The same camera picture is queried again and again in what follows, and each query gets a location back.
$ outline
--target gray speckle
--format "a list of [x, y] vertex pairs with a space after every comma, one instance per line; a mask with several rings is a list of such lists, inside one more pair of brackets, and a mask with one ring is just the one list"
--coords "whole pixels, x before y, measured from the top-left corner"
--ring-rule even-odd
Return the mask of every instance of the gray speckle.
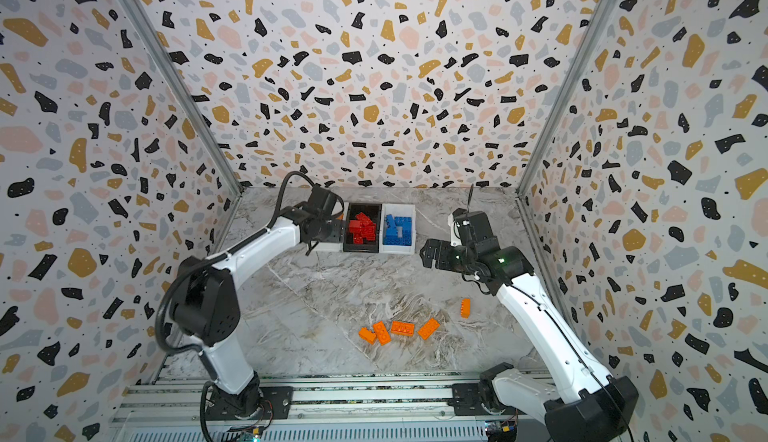
[[475, 83], [482, 82], [485, 78], [485, 69], [480, 64], [475, 63], [467, 69], [467, 76]]
[[518, 27], [523, 24], [523, 14], [525, 13], [525, 8], [523, 8], [523, 5], [520, 5], [520, 2], [515, 2], [512, 4], [512, 8], [509, 9], [509, 14], [514, 18], [514, 20], [518, 23]]
[[91, 202], [88, 201], [88, 198], [82, 192], [73, 193], [69, 201], [72, 203], [72, 215], [81, 219], [86, 224], [90, 225], [98, 216], [98, 210], [91, 205]]
[[728, 387], [723, 390], [723, 393], [715, 397], [725, 410], [728, 411], [728, 414], [731, 415], [739, 409], [739, 396], [736, 393], [736, 384], [736, 379], [731, 378]]
[[457, 24], [462, 22], [461, 15], [457, 14], [453, 10], [448, 10], [448, 16], [451, 19], [451, 23], [454, 24], [454, 25], [457, 25]]
[[650, 29], [650, 33], [656, 35], [658, 38], [664, 38], [672, 33], [672, 29], [675, 28], [681, 20], [682, 17], [677, 16], [672, 17], [669, 20], [664, 20], [663, 22], [658, 22]]
[[387, 0], [373, 0], [373, 1], [376, 2], [376, 6], [378, 6], [379, 8], [384, 8], [389, 6], [389, 2]]
[[632, 337], [632, 341], [638, 347], [650, 347], [650, 340], [646, 336], [640, 333], [640, 331], [634, 326], [629, 327], [629, 335]]
[[664, 82], [664, 106], [673, 108], [677, 104], [677, 83]]
[[715, 193], [717, 185], [720, 184], [720, 176], [710, 178], [709, 180], [699, 180], [696, 182], [696, 189], [698, 191], [706, 192], [707, 194]]
[[734, 252], [741, 250], [741, 246], [744, 245], [744, 230], [738, 225], [730, 226], [730, 235], [728, 235], [728, 247]]
[[392, 90], [392, 102], [402, 103], [406, 99], [406, 84], [400, 82], [397, 84], [394, 90]]
[[667, 143], [664, 144], [664, 154], [668, 156], [677, 155], [677, 152], [680, 151], [681, 145], [677, 141], [667, 141]]
[[696, 247], [685, 248], [676, 245], [667, 255], [664, 255], [664, 260], [667, 261], [670, 270], [677, 270], [699, 260], [699, 251], [696, 250]]
[[104, 41], [104, 34], [101, 32], [96, 32], [95, 30], [91, 30], [90, 28], [86, 28], [84, 32], [85, 36], [88, 37], [88, 40], [91, 41], [91, 44], [97, 47], [106, 48], [110, 52], [112, 51], [112, 45]]
[[306, 23], [304, 22], [304, 19], [293, 8], [286, 8], [281, 13], [283, 14], [283, 17], [288, 18], [288, 21], [294, 27], [296, 28], [306, 27]]
[[24, 334], [19, 335], [16, 340], [0, 345], [0, 352], [7, 351], [11, 348], [38, 347], [42, 335], [43, 331], [26, 331]]
[[101, 382], [98, 383], [96, 393], [100, 394], [104, 392], [104, 389], [115, 385], [120, 380], [120, 375], [123, 373], [123, 369], [112, 370], [109, 374], [104, 375], [101, 378]]
[[38, 160], [38, 163], [34, 166], [43, 170], [58, 170], [64, 165], [64, 162], [56, 159], [50, 159], [49, 157], [43, 157]]
[[109, 228], [106, 225], [98, 225], [94, 227], [94, 232], [101, 235], [102, 238], [109, 237]]
[[235, 96], [239, 103], [250, 103], [250, 95], [248, 95], [248, 85], [245, 83], [238, 83], [235, 87]]
[[706, 30], [706, 36], [707, 37], [716, 37], [721, 32], [723, 32], [723, 28], [725, 28], [725, 19], [719, 18], [717, 20], [713, 20], [710, 22], [710, 26]]
[[18, 12], [22, 7], [19, 5], [18, 0], [0, 0], [0, 5], [6, 7], [11, 12]]
[[379, 53], [379, 45], [377, 45], [376, 42], [371, 40], [371, 46], [368, 47], [368, 50], [366, 50], [366, 54], [369, 57], [372, 57], [373, 55], [375, 55], [377, 53]]
[[627, 144], [627, 165], [634, 167], [643, 159], [643, 142], [632, 140]]
[[63, 379], [64, 376], [67, 375], [67, 370], [68, 369], [66, 365], [57, 365], [51, 369], [51, 381], [56, 382]]
[[736, 157], [736, 163], [744, 167], [744, 165], [750, 163], [752, 161], [752, 157], [749, 156], [749, 154], [741, 154], [738, 157]]
[[136, 118], [134, 118], [134, 114], [128, 110], [118, 110], [115, 112], [114, 125], [124, 130], [134, 130], [139, 126]]
[[334, 20], [336, 20], [336, 23], [341, 22], [341, 18], [339, 18], [339, 7], [335, 3], [333, 3], [331, 0], [322, 0], [322, 9], [325, 10], [325, 12], [333, 17]]
[[302, 68], [302, 72], [309, 75], [309, 77], [316, 82], [322, 81], [322, 68], [317, 64], [312, 62], [305, 63], [304, 68]]
[[81, 64], [72, 62], [69, 58], [62, 58], [54, 66], [56, 72], [70, 74], [75, 78], [83, 78], [88, 74], [88, 70]]
[[485, 21], [485, 17], [480, 12], [472, 12], [467, 15], [470, 22], [475, 26], [475, 30], [485, 31], [488, 29], [488, 23]]
[[45, 88], [50, 88], [51, 90], [56, 89], [56, 79], [53, 77], [49, 77], [46, 74], [40, 74], [40, 75], [29, 74], [29, 78], [31, 78], [34, 83], [41, 85]]
[[672, 391], [677, 395], [680, 395], [683, 393], [683, 390], [685, 390], [685, 387], [683, 386], [683, 383], [680, 382], [677, 378], [672, 377], [670, 379], [670, 389], [672, 389]]

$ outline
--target lego brick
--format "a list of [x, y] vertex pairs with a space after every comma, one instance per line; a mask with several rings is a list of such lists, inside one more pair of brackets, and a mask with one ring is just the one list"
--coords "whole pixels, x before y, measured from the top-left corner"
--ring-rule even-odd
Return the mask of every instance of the lego brick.
[[462, 317], [464, 318], [469, 317], [469, 312], [471, 308], [472, 308], [472, 301], [470, 301], [468, 298], [464, 299], [462, 301]]
[[357, 333], [360, 335], [360, 338], [369, 344], [373, 345], [374, 342], [376, 342], [376, 334], [368, 330], [368, 327], [363, 327], [360, 329], [360, 332]]
[[427, 340], [429, 336], [438, 329], [438, 327], [440, 327], [440, 323], [438, 323], [434, 318], [430, 318], [427, 323], [418, 329], [418, 335], [424, 340]]
[[392, 338], [389, 337], [389, 332], [386, 331], [386, 327], [384, 326], [384, 322], [376, 322], [373, 324], [373, 331], [376, 332], [376, 336], [379, 338], [379, 343], [381, 345], [387, 345], [389, 342], [392, 341]]
[[393, 334], [405, 335], [406, 337], [413, 337], [413, 331], [416, 330], [416, 326], [413, 323], [392, 321], [392, 328], [389, 329]]

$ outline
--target wire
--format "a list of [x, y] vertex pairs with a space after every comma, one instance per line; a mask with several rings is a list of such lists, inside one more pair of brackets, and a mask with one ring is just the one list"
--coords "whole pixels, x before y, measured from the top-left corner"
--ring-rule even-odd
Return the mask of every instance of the wire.
[[214, 439], [210, 436], [210, 432], [208, 432], [208, 426], [205, 423], [206, 397], [208, 395], [208, 389], [213, 386], [214, 382], [212, 380], [207, 380], [206, 383], [203, 384], [203, 393], [200, 395], [200, 430], [203, 431], [205, 442], [214, 442]]
[[223, 253], [223, 254], [216, 255], [216, 257], [206, 258], [203, 261], [198, 262], [197, 264], [190, 267], [189, 270], [184, 271], [184, 274], [179, 274], [179, 276], [176, 277], [176, 280], [174, 280], [174, 282], [168, 287], [168, 290], [165, 292], [165, 295], [163, 296], [163, 300], [160, 301], [160, 306], [158, 307], [158, 314], [154, 318], [154, 338], [156, 341], [158, 341], [158, 346], [163, 351], [167, 352], [169, 355], [180, 354], [186, 351], [196, 351], [196, 352], [203, 351], [203, 348], [199, 344], [187, 344], [187, 345], [182, 345], [181, 347], [171, 347], [170, 345], [168, 345], [168, 341], [165, 339], [165, 329], [164, 329], [165, 315], [168, 312], [168, 305], [170, 304], [170, 300], [173, 298], [174, 293], [176, 293], [179, 286], [181, 285], [181, 282], [185, 278], [213, 264], [216, 264], [217, 262], [223, 261], [225, 258], [226, 258], [226, 253]]
[[312, 187], [317, 186], [317, 184], [313, 182], [311, 178], [307, 177], [300, 171], [288, 172], [288, 175], [286, 175], [286, 177], [283, 178], [283, 183], [280, 184], [280, 191], [277, 192], [277, 201], [275, 202], [275, 211], [272, 214], [272, 218], [270, 219], [270, 222], [266, 224], [267, 228], [272, 228], [275, 222], [277, 221], [277, 218], [280, 216], [280, 211], [283, 209], [283, 195], [285, 194], [286, 187], [288, 186], [288, 181], [290, 180], [291, 177], [293, 177], [293, 175], [298, 175], [304, 180], [310, 182], [310, 185]]

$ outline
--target marble tabletop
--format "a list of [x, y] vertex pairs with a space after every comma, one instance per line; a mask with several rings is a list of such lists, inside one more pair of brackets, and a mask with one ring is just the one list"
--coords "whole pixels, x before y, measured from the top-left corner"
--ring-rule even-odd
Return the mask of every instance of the marble tabletop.
[[[462, 188], [337, 188], [345, 201], [414, 204], [416, 255], [284, 252], [238, 291], [242, 318], [236, 334], [260, 374], [371, 374], [456, 370], [479, 372], [501, 362], [540, 369], [544, 364], [514, 317], [495, 297], [453, 274], [422, 266], [418, 249], [429, 238], [448, 240], [447, 217], [466, 206]], [[305, 200], [308, 188], [289, 187], [283, 205]], [[277, 189], [249, 188], [224, 245], [260, 229], [274, 209]], [[536, 267], [514, 191], [475, 188], [471, 210], [488, 214], [502, 247], [514, 245]], [[469, 318], [459, 314], [472, 299]], [[430, 317], [441, 325], [427, 340], [392, 335], [385, 346], [358, 336], [361, 327]], [[191, 353], [168, 358], [164, 378], [204, 377]]]

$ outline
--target terrazzo wallpaper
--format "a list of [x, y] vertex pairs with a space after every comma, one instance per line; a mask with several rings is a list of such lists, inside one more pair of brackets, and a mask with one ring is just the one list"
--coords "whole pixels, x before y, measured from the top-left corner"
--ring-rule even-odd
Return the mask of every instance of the terrazzo wallpaper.
[[522, 194], [636, 440], [768, 440], [766, 14], [621, 0]]
[[98, 440], [236, 195], [117, 0], [0, 5], [0, 440]]
[[598, 0], [141, 1], [243, 184], [509, 187]]

